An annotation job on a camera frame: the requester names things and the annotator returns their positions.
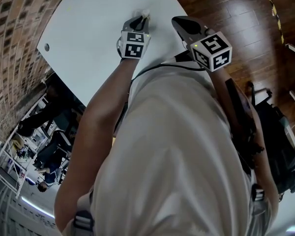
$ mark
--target white cube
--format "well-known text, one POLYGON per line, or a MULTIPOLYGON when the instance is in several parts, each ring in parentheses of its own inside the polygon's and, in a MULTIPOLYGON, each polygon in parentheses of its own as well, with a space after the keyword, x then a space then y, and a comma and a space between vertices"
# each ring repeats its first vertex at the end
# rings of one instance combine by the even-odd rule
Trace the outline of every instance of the white cube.
POLYGON ((220 31, 190 46, 194 60, 211 72, 231 63, 232 46, 220 31))
POLYGON ((122 31, 120 51, 122 58, 142 59, 148 47, 151 35, 122 31))

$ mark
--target desk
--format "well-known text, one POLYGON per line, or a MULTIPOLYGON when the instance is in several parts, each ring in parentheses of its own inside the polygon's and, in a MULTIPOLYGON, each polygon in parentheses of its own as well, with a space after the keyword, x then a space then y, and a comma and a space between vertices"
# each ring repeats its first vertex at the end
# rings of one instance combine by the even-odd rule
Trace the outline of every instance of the desk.
POLYGON ((118 66, 116 42, 137 9, 150 10, 152 38, 135 76, 185 51, 171 23, 186 15, 177 0, 63 0, 47 24, 37 48, 84 105, 118 66))

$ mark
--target black and white pattern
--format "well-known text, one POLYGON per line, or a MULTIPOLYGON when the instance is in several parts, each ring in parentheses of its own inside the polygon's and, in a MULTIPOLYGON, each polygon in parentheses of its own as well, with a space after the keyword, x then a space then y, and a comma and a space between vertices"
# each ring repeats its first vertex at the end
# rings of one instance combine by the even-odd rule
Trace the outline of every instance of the black and white pattern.
POLYGON ((227 64, 230 60, 230 51, 224 52, 213 58, 213 70, 227 64))
POLYGON ((144 43, 144 36, 140 33, 128 32, 127 41, 144 43))
POLYGON ((125 57, 141 58, 143 45, 126 44, 125 57))
POLYGON ((199 62, 202 66, 209 68, 209 60, 208 57, 203 55, 202 53, 198 52, 197 50, 193 49, 195 60, 199 62))
POLYGON ((228 47, 218 35, 208 37, 205 40, 202 40, 201 43, 211 54, 215 54, 228 47))

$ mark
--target hazard tape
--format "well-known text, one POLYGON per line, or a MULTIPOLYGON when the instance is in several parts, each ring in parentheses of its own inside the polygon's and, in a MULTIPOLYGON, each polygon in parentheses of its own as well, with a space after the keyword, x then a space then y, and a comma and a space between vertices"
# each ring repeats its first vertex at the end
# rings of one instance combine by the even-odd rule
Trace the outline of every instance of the hazard tape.
POLYGON ((275 15, 275 18, 276 18, 276 21, 277 21, 277 25, 279 27, 279 30, 280 30, 280 33, 281 33, 281 40, 282 40, 282 44, 284 44, 284 37, 283 37, 283 32, 282 32, 282 27, 281 27, 281 21, 280 21, 280 18, 279 18, 279 15, 277 14, 277 11, 276 11, 276 8, 275 8, 275 5, 273 3, 272 0, 269 0, 271 5, 272 5, 272 9, 273 9, 273 13, 275 15))

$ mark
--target white t-shirt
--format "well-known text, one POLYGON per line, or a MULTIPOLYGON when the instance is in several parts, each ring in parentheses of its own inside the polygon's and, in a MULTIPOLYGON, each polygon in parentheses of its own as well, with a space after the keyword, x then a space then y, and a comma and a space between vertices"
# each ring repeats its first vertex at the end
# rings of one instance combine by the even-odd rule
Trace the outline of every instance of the white t-shirt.
POLYGON ((252 180, 210 91, 199 73, 176 67, 134 81, 94 184, 96 236, 247 234, 252 180))

